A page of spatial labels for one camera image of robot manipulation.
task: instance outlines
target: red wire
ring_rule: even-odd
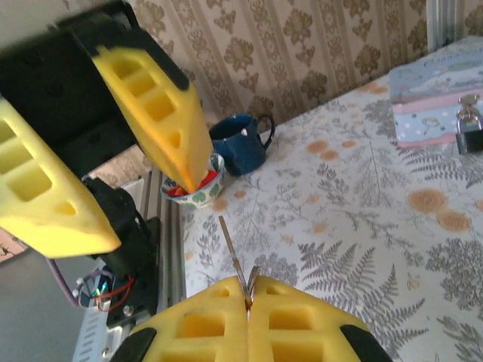
[[[98,311],[103,311],[103,312],[108,312],[108,311],[111,311],[113,309],[116,309],[118,308],[122,303],[124,303],[126,301],[126,299],[128,298],[129,296],[129,293],[131,292],[131,287],[133,286],[133,283],[134,283],[134,278],[133,277],[129,277],[129,283],[127,283],[126,285],[124,285],[123,287],[120,287],[118,288],[117,290],[114,290],[113,292],[111,293],[105,293],[105,294],[101,294],[100,296],[95,296],[93,299],[102,299],[102,298],[109,298],[110,296],[116,296],[118,294],[120,294],[120,292],[122,292],[124,289],[128,289],[126,291],[126,294],[122,297],[122,299],[117,302],[116,304],[112,305],[109,307],[109,309],[107,310],[104,310],[100,307],[100,303],[99,303],[99,300],[97,301],[97,310]]]
[[[122,287],[120,287],[116,290],[113,290],[111,293],[104,293],[104,294],[100,294],[99,296],[93,296],[92,299],[103,299],[103,298],[109,298],[110,296],[116,296],[116,295],[120,294],[120,292],[125,290],[126,288],[131,287],[133,283],[134,283],[134,278],[130,276],[129,277],[129,283],[123,285]]]

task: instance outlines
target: black plastic part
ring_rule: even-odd
[[[72,24],[68,29],[90,57],[97,53],[99,44],[111,42],[112,39],[116,39],[127,32],[123,23],[105,14],[93,15],[93,17]]]
[[[68,17],[66,19],[58,20],[56,22],[56,25],[59,28],[70,27],[75,23],[79,23],[83,20],[87,20],[98,14],[106,14],[112,18],[118,17],[119,15],[123,15],[127,17],[129,21],[129,25],[131,25],[131,28],[139,27],[139,23],[137,22],[136,15],[134,14],[133,8],[128,2],[122,1],[122,0],[114,0],[111,2],[107,2],[95,8],[91,8],[87,11],[84,11],[80,14],[77,14],[73,17]]]
[[[154,59],[180,91],[186,91],[189,88],[188,77],[146,30],[134,28],[129,32],[124,32],[122,36],[113,39],[111,42],[105,41],[103,45],[108,49],[115,46],[143,49]]]
[[[81,305],[85,308],[89,308],[89,303],[91,302],[91,296],[88,296],[86,293],[81,293]]]
[[[483,151],[483,130],[457,133],[456,142],[460,155]]]
[[[143,362],[157,331],[147,327],[131,334],[119,346],[110,362]]]
[[[156,258],[156,245],[138,218],[133,198],[124,189],[112,189],[101,179],[84,180],[121,241],[116,250],[99,254],[116,277],[135,275]]]
[[[71,32],[47,32],[1,52],[0,94],[78,178],[137,143]]]
[[[159,238],[161,237],[161,221],[157,218],[148,220],[146,223],[151,235],[151,243],[159,246]],[[133,283],[129,296],[126,301],[118,308],[113,309],[107,316],[106,325],[108,328],[124,326],[125,324],[135,323],[142,316],[148,315],[152,317],[156,314],[159,301],[159,247],[156,248],[156,258],[152,259],[143,267],[136,275],[136,281]],[[115,281],[114,289],[122,287],[127,281]],[[117,303],[124,294],[113,298],[111,305]],[[133,314],[125,316],[122,309],[125,305],[131,306]]]
[[[342,326],[340,331],[361,362],[392,362],[384,348],[367,330],[348,324]]]

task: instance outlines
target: floral bowl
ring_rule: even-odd
[[[170,196],[169,191],[178,187],[176,181],[169,177],[163,176],[163,183],[161,185],[161,194],[167,200],[176,202],[190,208],[202,208],[208,206],[212,201],[216,200],[218,195],[223,190],[225,183],[225,160],[221,155],[212,153],[208,164],[208,170],[217,171],[218,174],[205,186],[196,190],[192,194],[181,196]]]

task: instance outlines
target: mug handle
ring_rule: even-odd
[[[270,136],[269,139],[263,144],[264,149],[268,149],[270,146],[270,143],[272,143],[273,136],[275,136],[275,121],[273,120],[273,117],[271,115],[263,114],[258,116],[258,122],[260,123],[260,119],[268,118],[270,121]]]

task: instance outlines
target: table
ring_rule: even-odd
[[[483,157],[397,146],[384,76],[279,126],[267,162],[184,210],[186,291],[263,274],[359,316],[394,360],[483,360]]]

